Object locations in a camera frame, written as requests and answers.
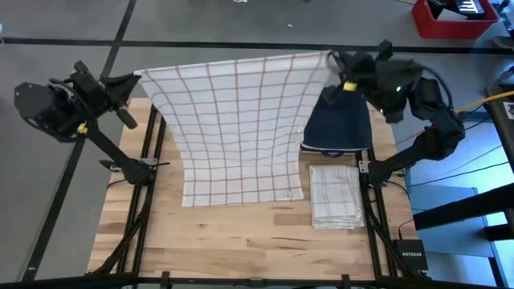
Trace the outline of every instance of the yellow label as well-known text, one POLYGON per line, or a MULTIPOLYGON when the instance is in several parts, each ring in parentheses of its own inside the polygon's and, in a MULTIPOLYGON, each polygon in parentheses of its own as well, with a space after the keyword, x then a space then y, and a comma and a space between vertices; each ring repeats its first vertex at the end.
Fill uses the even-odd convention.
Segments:
POLYGON ((357 84, 347 81, 343 85, 343 90, 347 92, 355 92, 357 90, 357 84))
POLYGON ((85 123, 80 124, 79 127, 77 128, 77 132, 82 133, 82 134, 88 133, 88 128, 86 127, 86 124, 85 123))

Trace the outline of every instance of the cloth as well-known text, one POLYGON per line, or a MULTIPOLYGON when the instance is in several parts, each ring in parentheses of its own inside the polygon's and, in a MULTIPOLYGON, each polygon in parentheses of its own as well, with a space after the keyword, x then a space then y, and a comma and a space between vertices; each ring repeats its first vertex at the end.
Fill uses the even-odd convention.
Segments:
POLYGON ((305 126, 301 149, 330 155, 355 153, 371 148, 371 136, 366 100, 358 93, 331 86, 321 92, 305 126), (326 95, 334 97, 332 104, 325 100, 326 95))
POLYGON ((311 165, 309 171, 314 229, 363 227, 358 168, 311 165))
POLYGON ((326 53, 141 71, 184 165, 182 206, 304 198, 303 130, 327 81, 326 53))

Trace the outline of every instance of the black floor line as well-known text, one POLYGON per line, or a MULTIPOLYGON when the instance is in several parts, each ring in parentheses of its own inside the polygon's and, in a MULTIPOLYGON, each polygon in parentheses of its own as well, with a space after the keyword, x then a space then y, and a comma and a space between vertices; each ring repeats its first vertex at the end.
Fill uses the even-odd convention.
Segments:
POLYGON ((114 66, 114 62, 116 61, 116 57, 118 56, 118 51, 120 50, 119 42, 123 39, 125 32, 127 31, 127 27, 129 26, 130 18, 134 12, 134 8, 136 7, 137 0, 130 0, 127 5, 127 10, 123 15, 123 19, 121 19, 120 27, 118 28, 118 32, 116 33, 116 37, 114 38, 114 42, 112 43, 111 50, 107 56, 107 60, 104 65, 104 69, 102 70, 102 76, 109 76, 111 74, 112 66, 114 66))
MULTIPOLYGON (((105 40, 105 39, 25 39, 6 37, 5 44, 55 45, 75 47, 188 47, 188 48, 222 48, 222 49, 276 49, 276 50, 334 50, 334 51, 376 51, 377 46, 308 44, 308 43, 227 43, 227 42, 191 42, 191 41, 141 41, 141 40, 105 40)), ((426 54, 465 54, 465 55, 514 55, 509 49, 486 47, 394 47, 400 53, 426 54)))
POLYGON ((41 265, 41 260, 43 260, 45 250, 47 249, 51 234, 55 228, 55 224, 57 223, 61 208, 63 207, 68 188, 70 187, 71 180, 73 179, 73 174, 75 173, 75 169, 79 163, 80 155, 82 154, 82 150, 84 148, 84 143, 85 140, 80 139, 73 145, 73 149, 69 159, 67 160, 63 176, 61 177, 61 181, 57 187, 57 191, 55 192, 54 199, 52 200, 50 209, 48 210, 47 218, 43 223, 43 228, 41 228, 38 240, 36 241, 34 249, 32 250, 31 257, 29 258, 29 262, 24 268, 22 275, 22 281, 24 282, 34 281, 35 276, 38 273, 39 265, 41 265))

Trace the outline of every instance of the yellow cable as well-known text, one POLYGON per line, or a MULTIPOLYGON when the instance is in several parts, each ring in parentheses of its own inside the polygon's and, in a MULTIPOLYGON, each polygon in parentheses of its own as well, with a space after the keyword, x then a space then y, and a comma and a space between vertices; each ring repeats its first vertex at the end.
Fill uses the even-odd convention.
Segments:
POLYGON ((486 103, 486 102, 489 102, 489 101, 493 101, 493 100, 498 100, 500 98, 504 98, 504 97, 507 97, 507 96, 514 96, 514 91, 511 91, 511 92, 504 92, 504 93, 500 93, 499 95, 495 95, 495 96, 489 96, 489 97, 486 97, 482 100, 478 100, 472 104, 468 104, 468 105, 464 105, 463 107, 457 109, 455 112, 456 113, 459 113, 459 112, 463 112, 464 110, 468 109, 468 108, 472 108, 476 105, 479 105, 479 104, 483 104, 483 103, 486 103))
MULTIPOLYGON (((504 92, 504 93, 500 93, 498 95, 495 95, 495 96, 489 96, 489 97, 486 97, 482 100, 478 100, 472 104, 467 104, 467 105, 464 105, 463 107, 455 110, 455 113, 459 113, 459 112, 463 112, 464 110, 468 109, 468 108, 472 108, 476 105, 479 105, 479 104, 483 104, 483 103, 486 103, 486 102, 489 102, 489 101, 493 101, 493 100, 498 100, 500 98, 504 98, 504 97, 507 97, 507 96, 514 96, 514 91, 511 91, 511 92, 504 92)), ((400 140, 399 142, 396 143, 396 145, 399 145, 399 144, 402 144, 408 140, 410 140, 411 138, 413 137, 416 137, 416 136, 419 136, 422 132, 424 132, 425 130, 422 129, 418 132, 415 132, 413 134, 411 134, 410 136, 408 136, 407 138, 403 139, 403 140, 400 140)))

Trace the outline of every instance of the metal bracket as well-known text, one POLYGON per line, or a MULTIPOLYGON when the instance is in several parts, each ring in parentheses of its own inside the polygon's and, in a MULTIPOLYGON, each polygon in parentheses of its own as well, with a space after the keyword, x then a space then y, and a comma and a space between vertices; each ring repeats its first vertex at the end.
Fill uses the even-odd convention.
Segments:
MULTIPOLYGON (((369 163, 371 161, 359 161, 359 172, 361 173, 369 173, 369 163)), ((405 176, 407 170, 406 169, 399 169, 397 171, 394 171, 394 175, 398 176, 405 176)))
POLYGON ((369 161, 359 161, 359 172, 369 173, 368 164, 369 161))
MULTIPOLYGON (((157 158, 142 158, 140 161, 143 161, 147 165, 154 166, 157 165, 157 158)), ((106 169, 110 170, 113 173, 120 173, 121 168, 114 163, 114 161, 110 160, 100 160, 100 164, 103 165, 106 169)))

